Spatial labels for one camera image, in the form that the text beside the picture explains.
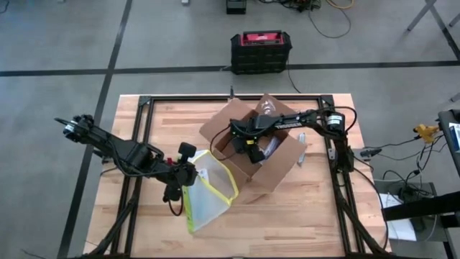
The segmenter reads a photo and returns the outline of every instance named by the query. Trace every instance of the concrete floor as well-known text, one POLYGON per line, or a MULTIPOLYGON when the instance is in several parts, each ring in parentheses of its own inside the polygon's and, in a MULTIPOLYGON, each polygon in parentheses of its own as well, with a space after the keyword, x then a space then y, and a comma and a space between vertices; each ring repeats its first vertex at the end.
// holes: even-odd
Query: concrete floor
MULTIPOLYGON (((126 0, 11 1, 0 14, 0 71, 107 68, 126 0)), ((293 40, 291 64, 386 63, 456 60, 431 13, 410 33, 405 28, 422 0, 357 1, 349 10, 351 32, 340 39, 320 36, 308 20, 278 4, 248 0, 245 16, 224 14, 224 1, 133 0, 116 68, 161 68, 230 64, 229 39, 247 30, 282 29, 293 40)), ((455 0, 436 8, 447 23, 455 0)), ((326 33, 346 27, 340 12, 323 3, 313 18, 326 33)), ((460 43, 460 24, 449 28, 460 43)), ((303 93, 351 93, 367 145, 399 142, 437 112, 460 104, 460 66, 351 68, 291 71, 303 93)), ((104 75, 0 76, 0 257, 29 258, 25 249, 55 258, 75 189, 84 146, 66 140, 52 118, 94 113, 104 75)), ((235 76, 230 72, 115 75, 101 126, 110 129, 120 94, 294 93, 286 72, 235 76)), ((412 143, 385 150, 400 157, 421 148, 412 143)), ((387 169, 407 175, 414 160, 376 157, 375 178, 387 169)), ((101 166, 93 159, 69 255, 83 250, 101 166)), ((460 178, 447 149, 434 154, 423 175, 439 194, 459 190, 460 178)), ((456 248, 460 235, 451 232, 456 248)), ((392 242, 398 255, 445 258, 437 242, 392 242)))

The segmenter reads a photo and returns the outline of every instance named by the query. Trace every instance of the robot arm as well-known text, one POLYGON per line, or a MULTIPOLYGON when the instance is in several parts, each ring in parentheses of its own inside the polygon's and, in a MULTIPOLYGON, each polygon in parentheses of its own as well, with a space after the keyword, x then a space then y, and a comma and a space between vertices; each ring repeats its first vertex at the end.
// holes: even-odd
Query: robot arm
POLYGON ((166 183, 163 201, 178 201, 181 186, 192 186, 197 175, 195 166, 187 159, 195 155, 196 147, 181 143, 178 162, 165 160, 165 154, 148 143, 122 140, 94 125, 91 115, 75 116, 68 122, 56 118, 65 125, 64 135, 73 142, 89 144, 98 149, 98 154, 114 159, 120 171, 129 177, 155 177, 166 183))
POLYGON ((353 152, 348 146, 345 130, 345 116, 327 109, 307 110, 298 114, 271 117, 258 115, 249 118, 247 122, 230 120, 230 130, 233 136, 232 144, 237 153, 246 153, 253 163, 264 160, 262 151, 257 146, 257 141, 272 134, 276 130, 286 130, 296 127, 309 127, 319 135, 331 139, 336 148, 336 169, 340 171, 353 171, 353 152), (326 114, 326 127, 318 123, 321 115, 326 114))

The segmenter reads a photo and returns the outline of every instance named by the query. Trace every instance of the wooden tabletop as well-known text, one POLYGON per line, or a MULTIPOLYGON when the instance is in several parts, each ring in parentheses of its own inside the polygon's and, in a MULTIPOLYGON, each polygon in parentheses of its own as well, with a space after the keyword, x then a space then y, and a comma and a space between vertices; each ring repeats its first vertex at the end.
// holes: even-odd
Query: wooden tabletop
MULTIPOLYGON (((120 96, 112 133, 130 139, 137 110, 137 95, 120 96)), ((353 106, 350 94, 334 94, 337 106, 353 106)), ((248 101, 254 106, 256 101, 248 101)), ((294 110, 315 109, 315 101, 284 101, 294 110)), ((189 142, 198 150, 209 143, 198 131, 225 103, 222 101, 156 102, 150 143, 163 150, 166 157, 178 155, 180 142, 189 142)), ((338 109, 350 125, 353 114, 338 109)), ((134 234, 132 257, 331 257, 342 256, 341 234, 331 186, 323 138, 308 128, 297 128, 290 135, 306 133, 308 147, 302 167, 294 165, 272 194, 258 194, 251 185, 241 191, 231 208, 209 225, 191 235, 185 213, 171 214, 162 202, 165 185, 144 179, 134 234)), ((364 146, 359 124, 349 131, 353 148, 364 146)), ((358 161, 355 167, 372 179, 369 168, 358 161)), ((123 175, 111 171, 101 177, 96 203, 87 236, 85 253, 95 248, 114 223, 123 175)), ((351 173, 356 207, 362 224, 383 244, 385 223, 374 189, 358 173, 351 173)), ((120 251, 127 224, 121 235, 120 251)), ((353 250, 354 237, 348 223, 353 250)))

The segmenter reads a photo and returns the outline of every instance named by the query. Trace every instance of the plastic bag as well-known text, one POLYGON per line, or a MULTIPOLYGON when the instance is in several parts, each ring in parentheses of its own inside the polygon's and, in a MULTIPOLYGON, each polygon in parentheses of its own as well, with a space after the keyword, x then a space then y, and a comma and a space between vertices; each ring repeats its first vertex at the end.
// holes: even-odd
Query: plastic bag
POLYGON ((189 161, 198 177, 192 186, 183 187, 189 233, 194 233, 230 208, 238 188, 230 170, 209 150, 197 152, 189 161))

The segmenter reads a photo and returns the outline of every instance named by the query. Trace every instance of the open cardboard box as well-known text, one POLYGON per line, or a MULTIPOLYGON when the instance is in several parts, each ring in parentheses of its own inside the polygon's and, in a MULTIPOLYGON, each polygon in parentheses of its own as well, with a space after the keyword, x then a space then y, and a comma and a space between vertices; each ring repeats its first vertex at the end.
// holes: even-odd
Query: open cardboard box
MULTIPOLYGON (((223 129, 229 126, 230 119, 248 119, 254 115, 262 114, 262 104, 270 101, 275 110, 272 116, 280 114, 293 114, 291 108, 287 107, 274 97, 265 94, 257 104, 257 108, 251 109, 239 99, 232 99, 220 112, 215 114, 207 123, 200 128, 200 133, 211 142, 212 139, 223 129)), ((225 159, 222 163, 231 171, 239 190, 248 181, 262 187, 267 193, 273 192, 285 175, 290 171, 298 158, 305 152, 306 146, 295 138, 289 136, 289 130, 277 130, 274 133, 280 140, 280 145, 274 153, 261 163, 252 164, 246 154, 235 154, 231 139, 230 129, 219 134, 213 141, 213 155, 218 159, 225 159)), ((270 137, 263 137, 258 145, 266 148, 270 137)))

